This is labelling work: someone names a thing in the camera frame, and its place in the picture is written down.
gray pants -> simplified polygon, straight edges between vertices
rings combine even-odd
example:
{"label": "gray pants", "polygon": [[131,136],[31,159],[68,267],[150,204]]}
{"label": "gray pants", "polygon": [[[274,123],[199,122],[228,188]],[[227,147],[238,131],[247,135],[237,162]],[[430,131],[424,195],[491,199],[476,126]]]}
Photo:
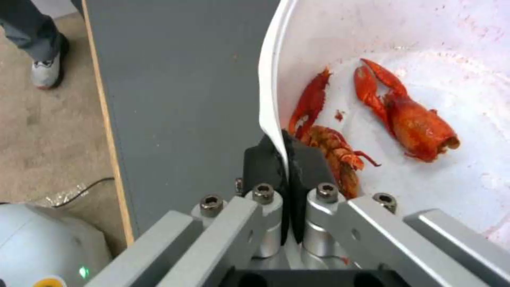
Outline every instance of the gray pants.
{"label": "gray pants", "polygon": [[[81,0],[71,0],[83,15]],[[60,51],[60,33],[51,17],[31,0],[0,0],[0,26],[5,36],[34,61],[51,60]]]}

crayfish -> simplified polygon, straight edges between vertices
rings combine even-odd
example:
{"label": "crayfish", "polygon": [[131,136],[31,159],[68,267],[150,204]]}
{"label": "crayfish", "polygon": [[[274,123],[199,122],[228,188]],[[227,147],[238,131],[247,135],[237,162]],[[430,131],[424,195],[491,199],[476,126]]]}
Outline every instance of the crayfish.
{"label": "crayfish", "polygon": [[359,157],[365,157],[374,166],[379,164],[364,152],[354,151],[340,132],[313,125],[324,105],[324,89],[330,75],[326,68],[308,84],[289,121],[288,131],[307,146],[322,151],[340,191],[347,199],[351,199],[358,196],[359,190],[359,179],[355,171],[364,167]]}
{"label": "crayfish", "polygon": [[[356,95],[372,108],[390,134],[407,149],[406,155],[432,162],[447,148],[460,146],[457,134],[436,110],[427,110],[413,101],[404,85],[390,71],[370,60],[361,60],[366,66],[358,67],[354,72]],[[383,100],[376,94],[377,85],[370,70],[390,88]]]}

screw head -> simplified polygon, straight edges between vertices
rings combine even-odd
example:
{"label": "screw head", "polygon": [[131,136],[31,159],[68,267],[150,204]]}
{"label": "screw head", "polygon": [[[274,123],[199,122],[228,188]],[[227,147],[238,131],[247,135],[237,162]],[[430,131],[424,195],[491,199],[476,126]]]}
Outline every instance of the screw head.
{"label": "screw head", "polygon": [[223,210],[223,199],[219,195],[206,195],[200,200],[200,214],[216,217]]}
{"label": "screw head", "polygon": [[397,200],[391,194],[376,193],[372,198],[384,208],[386,208],[389,212],[395,214],[397,211]]}
{"label": "screw head", "polygon": [[236,185],[236,196],[242,196],[243,194],[243,178],[237,177],[235,180]]}
{"label": "screw head", "polygon": [[317,186],[316,197],[323,203],[335,203],[338,201],[338,188],[328,182],[320,183]]}
{"label": "screw head", "polygon": [[261,183],[252,190],[253,200],[262,205],[270,204],[274,199],[274,189],[271,184]]}

sneaker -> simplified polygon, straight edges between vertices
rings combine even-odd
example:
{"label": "sneaker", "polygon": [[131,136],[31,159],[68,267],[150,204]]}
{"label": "sneaker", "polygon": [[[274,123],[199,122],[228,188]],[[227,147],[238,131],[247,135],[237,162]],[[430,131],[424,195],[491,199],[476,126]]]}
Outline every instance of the sneaker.
{"label": "sneaker", "polygon": [[64,69],[61,63],[69,51],[69,41],[63,34],[60,34],[60,38],[60,52],[55,58],[48,61],[35,61],[32,63],[32,83],[34,83],[38,89],[48,90],[55,88],[64,78]]}

wooden table edge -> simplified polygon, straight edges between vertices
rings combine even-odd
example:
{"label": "wooden table edge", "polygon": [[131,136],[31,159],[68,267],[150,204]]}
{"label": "wooden table edge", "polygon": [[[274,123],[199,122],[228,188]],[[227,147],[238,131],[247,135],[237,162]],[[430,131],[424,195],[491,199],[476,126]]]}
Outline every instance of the wooden table edge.
{"label": "wooden table edge", "polygon": [[122,183],[122,176],[120,173],[119,162],[117,159],[117,150],[115,148],[115,141],[113,139],[112,125],[110,122],[110,113],[108,111],[108,104],[105,97],[105,90],[103,88],[103,81],[101,78],[101,72],[99,69],[99,61],[97,59],[97,52],[94,43],[94,36],[89,21],[89,15],[87,10],[87,0],[82,0],[83,14],[85,18],[85,26],[87,27],[87,35],[90,44],[90,54],[92,56],[92,63],[94,66],[94,75],[97,83],[97,91],[99,93],[99,100],[101,102],[101,111],[103,113],[103,119],[105,121],[106,138],[108,142],[108,150],[110,152],[110,161],[113,168],[113,174],[115,177],[115,187],[117,190],[117,199],[120,207],[120,215],[122,217],[122,226],[124,229],[124,236],[128,246],[133,244],[135,241],[133,235],[133,228],[131,225],[131,217],[128,211],[128,205],[126,203],[126,197],[124,193],[124,185]]}

